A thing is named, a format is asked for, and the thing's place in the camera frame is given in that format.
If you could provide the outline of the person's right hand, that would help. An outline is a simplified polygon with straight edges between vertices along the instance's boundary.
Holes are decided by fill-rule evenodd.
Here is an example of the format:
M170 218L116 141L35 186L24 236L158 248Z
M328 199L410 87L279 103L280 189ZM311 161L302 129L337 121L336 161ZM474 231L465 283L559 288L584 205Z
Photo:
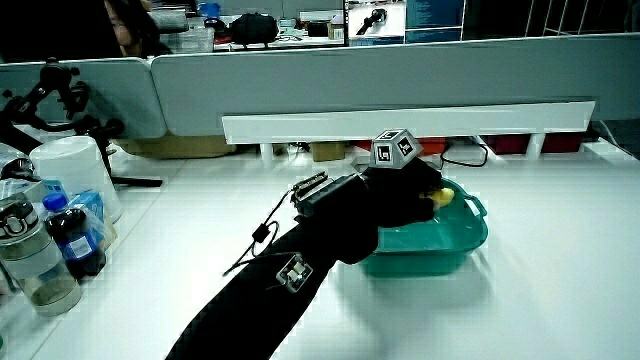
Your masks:
M439 209L431 195L442 189L441 172L419 157L422 146L406 129L385 130L372 141L361 173L384 228L431 220Z

